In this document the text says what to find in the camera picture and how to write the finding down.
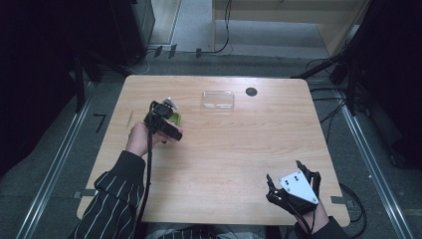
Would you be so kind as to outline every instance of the wooden table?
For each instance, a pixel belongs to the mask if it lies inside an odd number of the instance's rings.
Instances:
[[[258,94],[247,96],[247,88],[255,88]],[[203,111],[205,91],[231,91],[234,110]],[[341,191],[308,85],[298,79],[128,77],[87,189],[112,168],[131,127],[143,120],[150,102],[167,97],[179,106],[183,139],[153,150],[143,221],[294,224],[292,215],[267,201],[266,174],[278,185],[278,178],[297,170],[296,160],[300,160],[320,172],[320,198],[328,214],[342,226],[349,223],[345,205],[330,201]],[[79,217],[91,200],[82,199]]]
[[[227,1],[212,0],[212,50],[215,21],[225,19]],[[232,0],[230,20],[316,24],[328,54],[334,56],[344,47],[352,28],[360,24],[369,3],[370,0]]]

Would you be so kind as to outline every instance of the black round object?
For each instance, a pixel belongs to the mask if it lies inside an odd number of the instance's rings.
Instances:
[[[250,97],[256,96],[257,93],[258,93],[258,91],[255,88],[248,88],[248,89],[246,89],[246,95],[248,95]]]

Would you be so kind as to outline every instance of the black wall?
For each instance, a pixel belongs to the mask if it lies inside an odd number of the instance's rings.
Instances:
[[[72,49],[42,2],[0,10],[0,175],[24,159],[75,93]]]
[[[401,133],[396,158],[422,168],[422,2],[384,1],[358,50],[360,82]],[[392,128],[381,128],[388,135]]]

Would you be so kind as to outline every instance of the handheld camera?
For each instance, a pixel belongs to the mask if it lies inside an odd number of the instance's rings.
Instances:
[[[173,112],[173,108],[177,109],[177,106],[171,98],[165,99],[162,103],[153,101],[151,103],[150,111],[143,121],[152,134],[155,134],[160,130],[166,135],[180,141],[182,139],[182,133],[167,121],[171,120],[172,117],[179,116],[179,114]],[[179,118],[175,119],[176,121],[174,122],[179,124]]]

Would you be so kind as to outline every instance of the green object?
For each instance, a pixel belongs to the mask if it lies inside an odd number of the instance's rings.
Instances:
[[[178,126],[182,125],[182,116],[179,113],[174,113],[168,120],[174,122]]]

